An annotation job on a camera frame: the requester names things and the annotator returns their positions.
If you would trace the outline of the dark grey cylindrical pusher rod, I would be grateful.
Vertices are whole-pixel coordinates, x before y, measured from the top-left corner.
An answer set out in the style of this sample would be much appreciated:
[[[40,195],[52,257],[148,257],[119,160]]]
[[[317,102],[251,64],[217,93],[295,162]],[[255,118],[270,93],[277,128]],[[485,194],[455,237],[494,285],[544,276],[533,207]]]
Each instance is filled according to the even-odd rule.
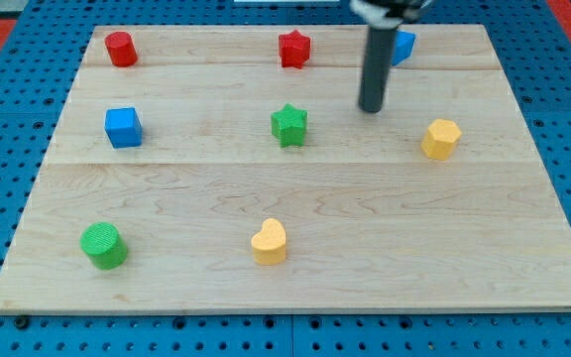
[[[364,112],[378,113],[383,107],[397,32],[397,28],[368,27],[358,96]]]

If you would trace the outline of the black and white robot end mount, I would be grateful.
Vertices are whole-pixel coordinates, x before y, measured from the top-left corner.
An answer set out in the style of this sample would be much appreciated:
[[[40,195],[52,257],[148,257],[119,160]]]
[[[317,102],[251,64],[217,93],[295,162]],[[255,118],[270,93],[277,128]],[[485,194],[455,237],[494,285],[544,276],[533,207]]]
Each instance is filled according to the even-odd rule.
[[[351,0],[350,9],[373,28],[397,28],[414,23],[434,5],[434,0]]]

